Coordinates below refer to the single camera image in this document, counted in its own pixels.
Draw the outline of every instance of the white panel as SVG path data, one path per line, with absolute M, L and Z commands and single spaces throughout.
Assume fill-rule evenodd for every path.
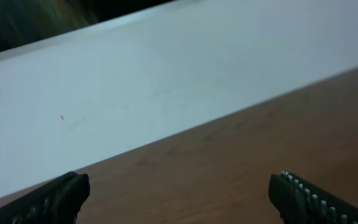
M 2 60 L 0 197 L 355 66 L 354 0 L 188 1 Z

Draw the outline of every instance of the black object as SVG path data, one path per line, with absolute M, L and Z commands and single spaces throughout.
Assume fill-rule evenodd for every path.
M 286 224 L 358 224 L 358 208 L 291 172 L 272 174 L 268 196 Z
M 74 223 L 90 194 L 87 174 L 68 172 L 0 208 L 0 224 Z

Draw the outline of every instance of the wood grain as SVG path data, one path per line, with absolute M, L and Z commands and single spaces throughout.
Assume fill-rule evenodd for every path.
M 78 170 L 77 222 L 282 223 L 281 170 L 358 207 L 358 69 Z

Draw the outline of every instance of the wooden table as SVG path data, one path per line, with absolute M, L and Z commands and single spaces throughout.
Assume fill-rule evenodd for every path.
M 78 223 L 281 223 L 281 170 L 358 207 L 358 69 L 78 170 Z

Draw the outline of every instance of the white wall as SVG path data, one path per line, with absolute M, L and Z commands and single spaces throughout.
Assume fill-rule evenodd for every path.
M 354 0 L 188 1 L 0 61 L 0 197 L 355 66 Z

